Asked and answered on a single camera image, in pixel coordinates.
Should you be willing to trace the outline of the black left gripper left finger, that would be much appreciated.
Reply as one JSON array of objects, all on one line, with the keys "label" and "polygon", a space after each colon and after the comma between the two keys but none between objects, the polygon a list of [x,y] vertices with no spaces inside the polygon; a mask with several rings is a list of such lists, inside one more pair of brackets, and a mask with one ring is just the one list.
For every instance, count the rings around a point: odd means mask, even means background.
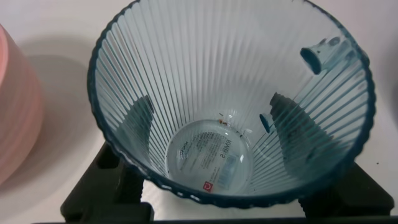
[{"label": "black left gripper left finger", "polygon": [[[149,133],[154,109],[149,96],[133,102],[116,131],[141,162],[149,162]],[[144,179],[138,170],[104,143],[60,207],[67,223],[149,223],[151,204],[141,202]]]}]

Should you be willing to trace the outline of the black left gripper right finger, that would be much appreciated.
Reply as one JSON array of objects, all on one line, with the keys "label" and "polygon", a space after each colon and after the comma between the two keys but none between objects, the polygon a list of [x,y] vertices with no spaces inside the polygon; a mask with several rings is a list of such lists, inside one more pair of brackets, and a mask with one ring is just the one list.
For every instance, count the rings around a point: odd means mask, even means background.
[{"label": "black left gripper right finger", "polygon": [[271,115],[289,175],[305,182],[298,202],[308,218],[389,215],[393,198],[354,162],[364,138],[351,121],[334,131],[294,100],[275,93]]}]

